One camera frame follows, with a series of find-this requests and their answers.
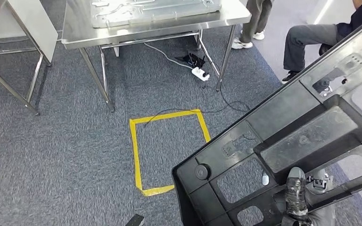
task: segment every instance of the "metal tray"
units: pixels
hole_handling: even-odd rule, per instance
[[[91,0],[94,28],[175,19],[212,13],[221,0]]]

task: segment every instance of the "metal rod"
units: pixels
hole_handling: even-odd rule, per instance
[[[224,59],[222,60],[220,77],[219,77],[219,80],[218,80],[217,86],[216,86],[217,91],[220,91],[220,89],[221,89],[222,79],[224,78],[225,69],[227,68],[228,58],[230,57],[232,42],[234,41],[234,36],[235,36],[236,30],[237,30],[237,26],[233,25],[231,27],[230,37],[228,38],[228,45],[225,50]]]
[[[220,76],[219,70],[217,69],[216,64],[214,64],[212,58],[210,57],[209,53],[207,52],[206,46],[203,44],[203,41],[201,39],[199,39],[198,41],[199,41],[200,45],[202,46],[202,50],[205,53],[207,60],[212,65],[214,72],[216,72],[217,77],[219,77]]]
[[[6,49],[0,50],[0,55],[37,51],[36,48]]]
[[[105,89],[106,93],[109,93],[107,89],[107,80],[106,80],[105,54],[103,54],[102,48],[100,46],[99,46],[99,51],[100,51],[100,59],[102,62],[103,88]]]
[[[202,48],[202,46],[200,45],[200,42],[199,42],[199,40],[202,40],[202,36],[203,36],[203,30],[199,30],[198,35],[196,36],[196,43],[197,43],[196,49],[197,50]]]
[[[30,88],[28,89],[27,102],[30,102],[31,98],[33,97],[35,83],[37,82],[38,73],[40,72],[42,60],[43,60],[43,55],[40,55],[40,59],[38,60],[37,66],[35,67],[33,80],[31,81]]]
[[[22,97],[19,93],[17,93],[16,90],[14,90],[1,76],[0,76],[0,83],[14,96],[16,97],[18,100],[20,100],[28,109],[30,109],[30,111],[35,114],[38,115],[38,111],[31,106],[31,104],[26,101],[24,99],[24,97]]]
[[[90,57],[88,56],[87,51],[85,48],[80,48],[80,53],[82,57],[84,58],[85,63],[87,64],[87,67],[91,73],[92,78],[94,79],[96,85],[98,86],[98,89],[100,93],[103,96],[103,99],[105,100],[107,107],[109,108],[110,112],[115,112],[115,108],[113,107],[113,103],[109,99],[109,95],[105,92],[104,88],[102,87],[102,84],[99,81],[98,75],[96,74],[96,70],[92,65],[92,62],[90,60]]]
[[[186,33],[159,36],[159,37],[151,38],[151,39],[140,39],[140,40],[133,40],[133,41],[125,41],[125,42],[121,42],[121,43],[117,43],[117,44],[103,45],[102,49],[119,47],[119,46],[128,46],[128,45],[132,45],[132,44],[140,44],[140,43],[145,43],[145,42],[150,42],[150,41],[175,39],[175,38],[194,36],[194,35],[199,35],[199,32],[186,32]]]
[[[21,27],[21,29],[23,30],[23,32],[27,35],[27,37],[31,40],[31,42],[33,43],[33,45],[37,48],[38,52],[44,56],[44,60],[46,61],[48,66],[51,66],[51,62],[48,60],[48,58],[46,57],[46,55],[44,54],[44,52],[42,51],[42,49],[40,48],[40,46],[37,44],[37,42],[35,41],[35,39],[32,37],[32,35],[30,34],[30,32],[28,31],[27,27],[24,25],[23,21],[19,18],[19,16],[17,15],[17,13],[15,12],[15,10],[13,9],[13,7],[11,6],[11,4],[6,1],[6,5],[8,7],[8,9],[10,10],[10,12],[12,13],[13,17],[16,19],[17,23],[19,24],[19,26]]]

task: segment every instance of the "white cable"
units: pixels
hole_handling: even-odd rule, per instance
[[[173,63],[176,63],[176,64],[178,64],[179,66],[183,66],[183,67],[189,68],[189,69],[191,69],[191,70],[193,69],[193,68],[190,67],[190,66],[180,64],[180,63],[178,63],[177,61],[168,58],[168,56],[166,55],[166,53],[164,53],[163,51],[159,50],[158,48],[155,48],[155,47],[153,47],[153,46],[150,46],[150,45],[148,45],[148,44],[146,44],[146,43],[144,43],[144,44],[145,44],[145,46],[147,46],[147,47],[149,47],[149,48],[152,48],[152,49],[155,49],[155,50],[159,51],[159,52],[160,52],[161,54],[163,54],[169,61],[171,61],[171,62],[173,62]]]

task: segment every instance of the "stainless steel table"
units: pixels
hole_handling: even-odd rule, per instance
[[[31,36],[31,34],[28,32],[27,28],[25,27],[24,23],[21,21],[21,19],[18,17],[14,9],[11,7],[11,5],[7,2],[7,0],[0,0],[0,9],[2,7],[8,7],[10,12],[12,13],[13,17],[16,19],[17,23],[20,25],[20,27],[23,29],[24,33],[27,35],[27,37],[31,40],[34,47],[33,48],[23,48],[23,49],[5,49],[0,50],[0,55],[4,54],[13,54],[13,53],[21,53],[21,52],[30,52],[30,51],[38,51],[40,53],[40,58],[38,60],[37,66],[34,71],[34,77],[30,84],[30,87],[28,89],[28,93],[26,97],[23,97],[21,94],[19,94],[16,90],[14,90],[1,76],[0,76],[0,83],[17,99],[19,99],[30,111],[38,115],[39,112],[35,109],[35,107],[30,104],[31,98],[33,97],[34,87],[35,83],[37,81],[37,77],[40,71],[40,67],[42,64],[42,61],[45,60],[47,65],[50,66],[51,62],[46,58],[45,54],[41,50],[41,48],[38,46],[34,38]]]
[[[102,49],[156,40],[196,36],[197,48],[202,48],[219,77],[216,86],[217,91],[219,91],[224,78],[236,26],[237,24],[248,23],[251,17],[249,11],[239,0],[222,0],[221,10],[215,13],[119,27],[93,28],[91,25],[90,6],[91,2],[89,0],[67,0],[62,43],[66,49],[80,49],[81,55],[111,112],[114,112],[115,109],[107,91],[105,56]],[[202,41],[202,34],[204,29],[221,26],[232,26],[232,28],[222,67],[219,70],[207,52]],[[100,83],[98,75],[85,51],[85,47],[90,46],[99,46],[102,60],[103,85]]]

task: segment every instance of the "yellow tape square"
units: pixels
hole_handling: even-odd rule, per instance
[[[170,118],[176,118],[176,117],[194,115],[194,114],[197,116],[200,127],[202,128],[202,132],[203,132],[205,141],[209,142],[210,141],[209,131],[207,130],[206,123],[205,123],[205,120],[203,119],[202,112],[199,109],[182,111],[182,112],[174,112],[174,113],[169,113],[169,114],[161,114],[156,117],[151,116],[151,117],[145,117],[145,118],[139,118],[139,119],[130,119],[132,148],[133,148],[133,152],[134,152],[135,186],[142,192],[142,194],[144,196],[152,196],[152,195],[168,192],[174,188],[174,185],[155,187],[155,188],[146,189],[146,190],[144,190],[142,188],[142,179],[141,179],[141,172],[140,172],[140,159],[138,156],[136,125],[139,123],[146,123],[146,122],[150,122],[150,121],[157,121],[157,120],[161,120],[161,119],[170,119]]]

